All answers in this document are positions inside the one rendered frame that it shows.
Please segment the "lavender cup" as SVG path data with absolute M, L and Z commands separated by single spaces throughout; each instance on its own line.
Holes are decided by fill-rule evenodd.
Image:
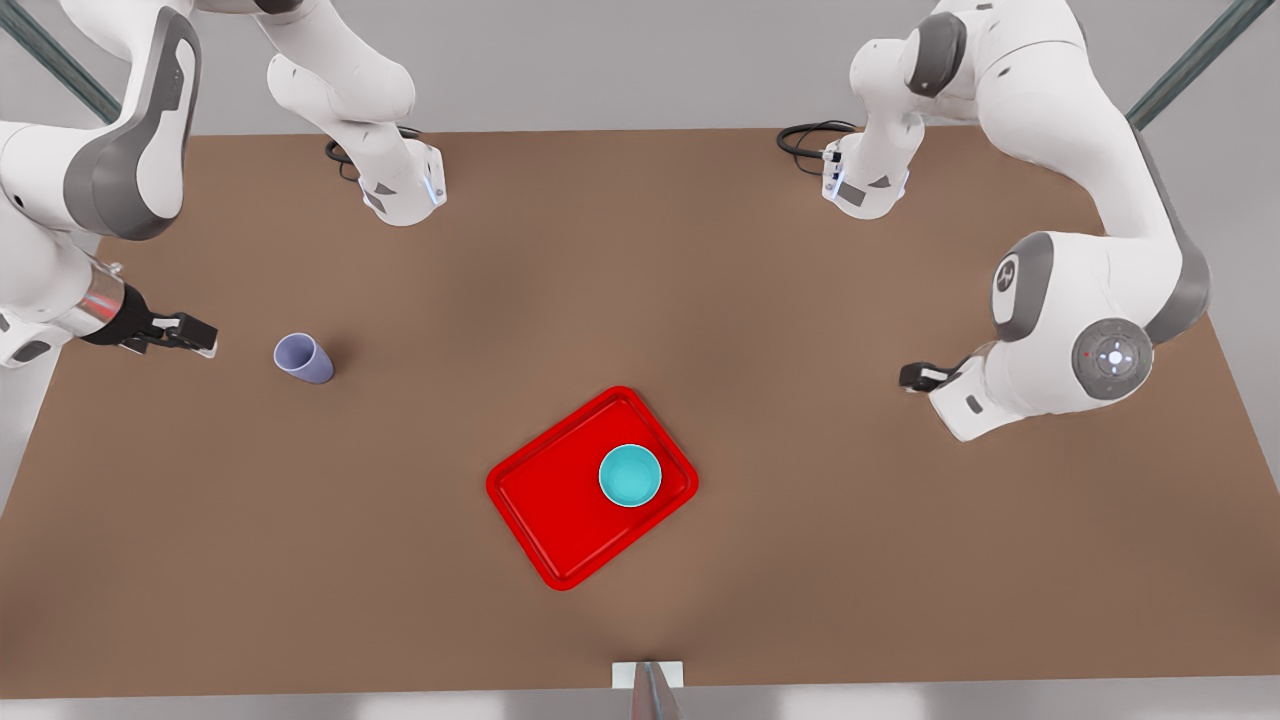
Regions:
M 325 350 L 306 333 L 280 338 L 273 351 L 273 361 L 282 372 L 311 384 L 328 383 L 335 374 Z

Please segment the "silver frame post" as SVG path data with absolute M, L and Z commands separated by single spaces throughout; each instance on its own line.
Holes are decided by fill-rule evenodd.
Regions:
M 630 720 L 684 720 L 672 688 L 657 662 L 635 665 Z
M 120 104 L 17 0 L 0 0 L 0 29 L 104 124 L 119 118 Z
M 1239 40 L 1275 0 L 1231 0 L 1208 28 L 1160 76 L 1126 113 L 1138 131 L 1146 129 L 1190 85 Z

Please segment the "teal bowl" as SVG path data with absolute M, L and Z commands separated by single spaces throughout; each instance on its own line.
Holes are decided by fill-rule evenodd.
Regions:
M 618 445 L 600 461 L 602 493 L 614 505 L 636 509 L 655 498 L 662 483 L 657 456 L 641 445 Z

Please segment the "red tray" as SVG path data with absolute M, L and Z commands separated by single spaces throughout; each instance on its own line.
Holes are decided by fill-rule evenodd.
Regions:
M 659 460 L 654 500 L 626 509 L 603 493 L 598 469 L 618 445 Z M 614 386 L 572 411 L 488 474 L 486 492 L 540 578 L 570 591 L 655 529 L 699 489 L 699 475 L 657 416 Z

